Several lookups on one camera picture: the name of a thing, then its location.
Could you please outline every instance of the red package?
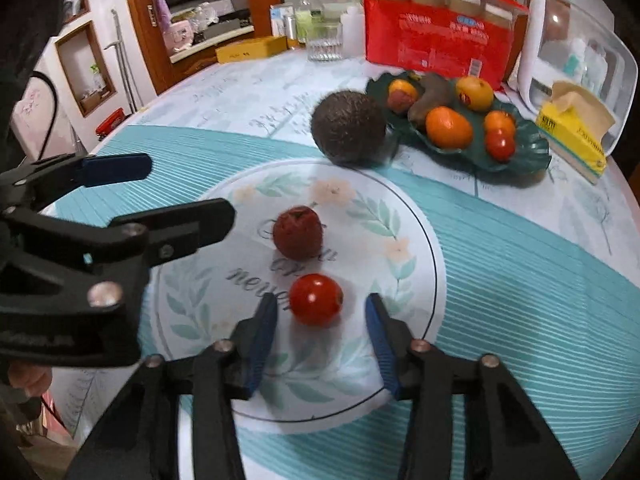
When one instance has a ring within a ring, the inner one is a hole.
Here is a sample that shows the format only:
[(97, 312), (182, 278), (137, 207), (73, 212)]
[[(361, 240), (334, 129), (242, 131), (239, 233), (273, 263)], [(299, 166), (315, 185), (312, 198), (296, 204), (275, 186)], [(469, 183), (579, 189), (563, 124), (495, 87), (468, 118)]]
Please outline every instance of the red package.
[[(482, 0), (518, 14), (526, 7), (511, 0)], [(475, 75), (500, 88), (511, 45), (513, 23), (494, 25), (413, 0), (364, 0), (367, 60), (419, 72), (434, 71), (449, 78)]]

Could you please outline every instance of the black cable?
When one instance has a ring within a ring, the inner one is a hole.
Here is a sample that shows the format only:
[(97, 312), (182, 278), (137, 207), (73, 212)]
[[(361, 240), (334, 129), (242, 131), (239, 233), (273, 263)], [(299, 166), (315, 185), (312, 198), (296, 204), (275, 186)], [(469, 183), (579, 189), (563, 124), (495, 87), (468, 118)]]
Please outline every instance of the black cable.
[(39, 72), (38, 70), (34, 70), (31, 72), (31, 77), (35, 77), (44, 81), (44, 83), (51, 90), (51, 94), (53, 95), (53, 117), (51, 118), (51, 122), (49, 123), (49, 129), (47, 130), (47, 135), (44, 137), (44, 142), (42, 143), (42, 147), (40, 149), (40, 153), (38, 154), (37, 160), (41, 160), (44, 155), (44, 151), (47, 149), (47, 144), (49, 143), (49, 137), (51, 136), (51, 132), (53, 131), (53, 124), (56, 122), (56, 116), (58, 114), (58, 92), (56, 92), (56, 87), (53, 85), (53, 81), (49, 79), (49, 76)]
[(60, 420), (60, 418), (55, 413), (53, 413), (53, 410), (49, 407), (47, 401), (44, 400), (44, 397), (40, 397), (40, 400), (42, 401), (42, 404), (47, 409), (47, 411), (51, 414), (51, 416), (56, 419), (56, 422), (66, 430), (65, 423), (62, 422), (62, 420)]

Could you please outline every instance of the plastic storage box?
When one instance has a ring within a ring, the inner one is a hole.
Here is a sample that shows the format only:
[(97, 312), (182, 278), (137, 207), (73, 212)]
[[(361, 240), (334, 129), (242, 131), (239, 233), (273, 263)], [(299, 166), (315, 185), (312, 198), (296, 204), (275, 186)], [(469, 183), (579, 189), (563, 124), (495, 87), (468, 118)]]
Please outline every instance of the plastic storage box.
[(605, 155), (618, 143), (628, 117), (638, 64), (622, 40), (571, 0), (531, 0), (518, 67), (518, 91), (538, 113), (556, 81), (578, 84), (613, 115), (602, 139)]

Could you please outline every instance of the wooden cabinet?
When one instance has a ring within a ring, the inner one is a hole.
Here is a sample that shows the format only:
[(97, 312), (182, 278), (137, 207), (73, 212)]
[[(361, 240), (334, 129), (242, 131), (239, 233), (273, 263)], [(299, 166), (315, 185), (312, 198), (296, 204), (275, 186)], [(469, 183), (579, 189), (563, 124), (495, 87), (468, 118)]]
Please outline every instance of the wooden cabinet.
[[(270, 7), (282, 0), (248, 0), (254, 31), (233, 38), (238, 41), (255, 36), (271, 35)], [(195, 51), (188, 57), (180, 56), (171, 62), (164, 46), (162, 32), (153, 0), (127, 0), (142, 56), (157, 94), (171, 88), (190, 75), (216, 63), (215, 49), (229, 41)]]

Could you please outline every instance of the plastic bottle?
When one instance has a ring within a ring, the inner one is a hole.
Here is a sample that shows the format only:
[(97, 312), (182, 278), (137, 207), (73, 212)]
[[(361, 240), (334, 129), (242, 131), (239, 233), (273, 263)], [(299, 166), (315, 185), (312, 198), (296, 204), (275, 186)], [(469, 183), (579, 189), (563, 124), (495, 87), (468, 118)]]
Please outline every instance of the plastic bottle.
[(582, 38), (573, 38), (569, 43), (570, 52), (562, 71), (567, 74), (574, 83), (580, 84), (584, 74), (584, 54), (587, 50), (587, 42)]
[(320, 0), (300, 0), (295, 8), (298, 42), (306, 43), (306, 31), (314, 23), (322, 22), (322, 2)]
[(359, 57), (365, 53), (364, 9), (360, 4), (351, 6), (340, 16), (342, 23), (342, 54)]
[(584, 65), (586, 67), (580, 85), (600, 97), (604, 79), (607, 77), (609, 64), (607, 63), (607, 53), (601, 45), (595, 49), (588, 47), (584, 54)]

